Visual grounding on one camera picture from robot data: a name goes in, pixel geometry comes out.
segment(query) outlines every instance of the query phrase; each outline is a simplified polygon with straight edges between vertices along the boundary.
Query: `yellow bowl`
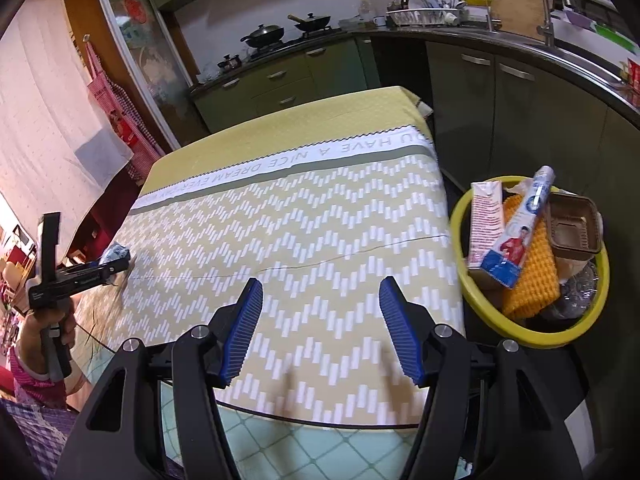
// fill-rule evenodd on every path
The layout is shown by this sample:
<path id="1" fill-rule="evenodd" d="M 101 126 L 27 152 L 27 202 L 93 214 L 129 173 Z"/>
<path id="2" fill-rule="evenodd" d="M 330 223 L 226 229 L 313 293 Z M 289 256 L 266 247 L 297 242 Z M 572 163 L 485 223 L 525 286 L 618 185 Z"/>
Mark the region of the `yellow bowl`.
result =
<path id="1" fill-rule="evenodd" d="M 505 187 L 512 187 L 523 179 L 523 176 L 499 176 L 491 180 L 499 180 Z M 595 257 L 595 265 L 598 269 L 598 288 L 593 303 L 587 312 L 585 312 L 571 328 L 562 332 L 545 333 L 529 330 L 503 316 L 501 312 L 485 298 L 482 291 L 480 291 L 476 285 L 476 282 L 466 271 L 466 261 L 462 253 L 460 231 L 466 211 L 471 204 L 472 196 L 473 191 L 467 191 L 458 201 L 451 214 L 450 228 L 453 250 L 456 256 L 458 278 L 460 279 L 460 286 L 462 287 L 462 295 L 476 314 L 501 336 L 509 337 L 518 343 L 532 348 L 558 348 L 578 339 L 582 334 L 587 332 L 600 316 L 604 304 L 607 301 L 607 294 L 609 293 L 609 258 L 604 243 L 602 250 Z"/>

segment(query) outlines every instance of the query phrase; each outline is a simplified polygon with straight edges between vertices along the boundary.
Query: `red apron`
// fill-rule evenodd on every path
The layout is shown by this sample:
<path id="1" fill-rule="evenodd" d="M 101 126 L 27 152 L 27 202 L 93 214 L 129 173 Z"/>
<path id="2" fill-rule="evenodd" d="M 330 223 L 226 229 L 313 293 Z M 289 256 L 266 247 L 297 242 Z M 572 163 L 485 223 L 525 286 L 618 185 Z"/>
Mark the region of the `red apron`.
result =
<path id="1" fill-rule="evenodd" d="M 146 129 L 124 89 L 106 75 L 91 43 L 87 41 L 85 45 L 93 79 L 87 88 L 107 114 L 114 131 L 133 152 L 126 166 L 127 173 L 134 182 L 146 180 L 151 166 L 164 155 L 164 151 Z"/>

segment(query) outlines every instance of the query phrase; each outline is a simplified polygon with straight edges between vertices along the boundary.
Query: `curtain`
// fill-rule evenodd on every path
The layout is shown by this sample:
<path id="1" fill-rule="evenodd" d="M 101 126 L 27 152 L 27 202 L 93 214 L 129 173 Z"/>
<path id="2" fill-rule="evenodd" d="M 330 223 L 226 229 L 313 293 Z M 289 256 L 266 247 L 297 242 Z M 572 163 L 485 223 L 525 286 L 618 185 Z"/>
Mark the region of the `curtain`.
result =
<path id="1" fill-rule="evenodd" d="M 63 0 L 26 0 L 0 40 L 0 192 L 36 243 L 60 211 L 56 256 L 131 158 L 89 94 Z"/>

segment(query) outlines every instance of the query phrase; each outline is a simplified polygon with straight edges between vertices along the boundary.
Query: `cutting board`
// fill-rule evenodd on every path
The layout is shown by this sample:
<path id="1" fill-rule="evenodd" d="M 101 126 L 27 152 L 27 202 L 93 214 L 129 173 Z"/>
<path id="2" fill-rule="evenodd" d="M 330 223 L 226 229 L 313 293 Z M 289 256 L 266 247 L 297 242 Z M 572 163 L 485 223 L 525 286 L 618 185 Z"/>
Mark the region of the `cutting board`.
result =
<path id="1" fill-rule="evenodd" d="M 492 0 L 491 14 L 502 21 L 505 32 L 513 32 L 536 40 L 543 40 L 536 30 L 545 22 L 542 0 Z"/>

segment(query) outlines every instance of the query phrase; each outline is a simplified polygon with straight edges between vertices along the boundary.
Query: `black countertop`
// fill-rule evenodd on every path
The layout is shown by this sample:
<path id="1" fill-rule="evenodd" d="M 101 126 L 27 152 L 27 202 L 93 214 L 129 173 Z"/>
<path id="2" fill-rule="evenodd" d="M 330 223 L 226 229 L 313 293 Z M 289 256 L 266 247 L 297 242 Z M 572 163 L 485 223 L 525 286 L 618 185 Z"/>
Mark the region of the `black countertop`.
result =
<path id="1" fill-rule="evenodd" d="M 536 40 L 532 40 L 531 38 L 525 38 L 508 32 L 487 33 L 487 31 L 471 27 L 380 27 L 375 30 L 339 31 L 335 34 L 302 41 L 277 50 L 255 61 L 246 62 L 240 68 L 221 74 L 212 81 L 193 86 L 190 90 L 191 97 L 197 98 L 209 89 L 216 88 L 231 81 L 247 70 L 252 70 L 279 58 L 290 56 L 290 54 L 308 48 L 337 43 L 357 36 L 367 36 L 369 38 L 415 38 L 423 41 L 466 46 L 498 56 L 509 57 L 574 83 L 576 86 L 579 86 L 605 102 L 625 119 L 634 124 L 636 128 L 640 129 L 640 96 L 635 94 L 629 86 L 612 86 L 606 84 L 590 72 L 572 65 L 570 62 L 566 62 L 550 51 L 544 50 L 544 44 L 542 42 L 536 42 Z"/>

